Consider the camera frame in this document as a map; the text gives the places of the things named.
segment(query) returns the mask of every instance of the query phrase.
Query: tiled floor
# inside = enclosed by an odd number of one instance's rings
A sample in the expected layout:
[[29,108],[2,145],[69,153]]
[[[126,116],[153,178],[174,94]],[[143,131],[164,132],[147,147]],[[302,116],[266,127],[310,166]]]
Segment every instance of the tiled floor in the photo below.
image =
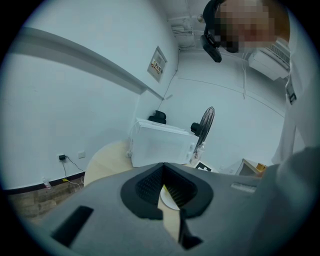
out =
[[[80,178],[71,180],[71,182],[78,183],[81,188],[84,187]],[[8,200],[18,215],[38,224],[45,214],[79,190],[78,185],[64,182],[53,186],[50,190],[44,188],[27,193],[12,194],[8,196]]]

